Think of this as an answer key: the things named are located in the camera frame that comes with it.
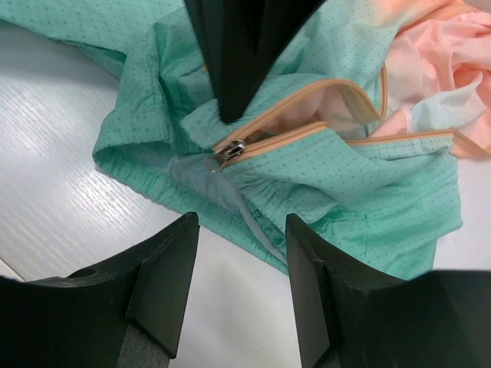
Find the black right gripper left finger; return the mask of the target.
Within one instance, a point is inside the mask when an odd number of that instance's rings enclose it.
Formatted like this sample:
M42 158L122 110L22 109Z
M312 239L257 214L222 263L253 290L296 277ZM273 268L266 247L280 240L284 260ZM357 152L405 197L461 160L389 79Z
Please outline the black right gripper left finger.
M66 278L1 279L3 367L166 367L176 357L199 239L189 212Z

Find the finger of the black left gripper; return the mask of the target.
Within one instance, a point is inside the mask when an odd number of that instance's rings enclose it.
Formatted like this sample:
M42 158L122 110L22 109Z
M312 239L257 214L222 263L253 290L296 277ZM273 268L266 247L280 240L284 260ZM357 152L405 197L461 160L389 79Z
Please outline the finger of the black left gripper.
M186 0L221 120L246 111L273 64L319 0Z

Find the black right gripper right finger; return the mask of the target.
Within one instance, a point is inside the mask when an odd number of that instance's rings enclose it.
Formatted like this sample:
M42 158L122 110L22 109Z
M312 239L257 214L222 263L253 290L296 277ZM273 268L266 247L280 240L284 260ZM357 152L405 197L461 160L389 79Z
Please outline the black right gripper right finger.
M490 274L435 270L405 281L288 215L285 240L304 367L488 367Z

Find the teal and orange jacket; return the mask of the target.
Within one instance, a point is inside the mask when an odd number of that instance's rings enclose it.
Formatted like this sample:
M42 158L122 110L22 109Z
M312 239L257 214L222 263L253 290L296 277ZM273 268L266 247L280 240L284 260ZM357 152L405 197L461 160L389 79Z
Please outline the teal and orange jacket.
M490 14L322 1L226 124L185 1L3 1L119 80L97 167L280 271L285 218L398 278L461 219L457 160L490 155Z

